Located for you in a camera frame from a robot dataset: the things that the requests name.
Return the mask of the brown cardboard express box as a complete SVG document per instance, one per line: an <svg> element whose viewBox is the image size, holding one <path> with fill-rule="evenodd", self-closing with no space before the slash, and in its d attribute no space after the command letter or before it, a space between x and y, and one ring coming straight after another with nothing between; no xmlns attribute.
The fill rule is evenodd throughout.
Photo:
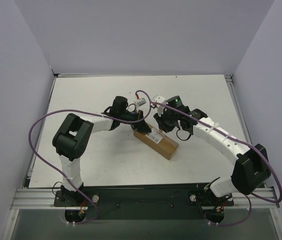
<svg viewBox="0 0 282 240"><path fill-rule="evenodd" d="M148 126L151 129L150 133L134 130L134 136L167 160L171 160L179 147L179 143L152 125L148 124Z"/></svg>

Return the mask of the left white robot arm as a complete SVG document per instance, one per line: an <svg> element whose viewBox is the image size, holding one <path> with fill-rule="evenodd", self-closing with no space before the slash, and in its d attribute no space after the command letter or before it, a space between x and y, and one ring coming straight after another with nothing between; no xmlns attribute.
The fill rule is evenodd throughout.
<svg viewBox="0 0 282 240"><path fill-rule="evenodd" d="M84 120L73 113L66 116L53 138L52 145L60 156L62 171L66 175L61 185L61 193L65 195L67 202L77 206L83 201L80 157L85 152L92 133L112 131L122 121L127 121L134 131L151 133L151 128L143 120L143 111L139 109L144 104L144 98L135 100L135 110L130 112L128 100L123 96L116 96L101 117L93 116Z"/></svg>

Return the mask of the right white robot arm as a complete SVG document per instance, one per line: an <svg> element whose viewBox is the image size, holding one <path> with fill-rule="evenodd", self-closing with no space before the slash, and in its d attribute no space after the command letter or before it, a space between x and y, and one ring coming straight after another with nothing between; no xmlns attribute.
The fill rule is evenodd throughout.
<svg viewBox="0 0 282 240"><path fill-rule="evenodd" d="M154 119L160 130L166 133L174 129L186 131L189 136L206 141L234 166L231 176L216 178L207 184L205 191L212 192L217 198L231 193L249 195L270 177L265 150L261 145L248 147L205 112L198 108L190 110L178 95L169 99L157 95L151 105L157 109Z"/></svg>

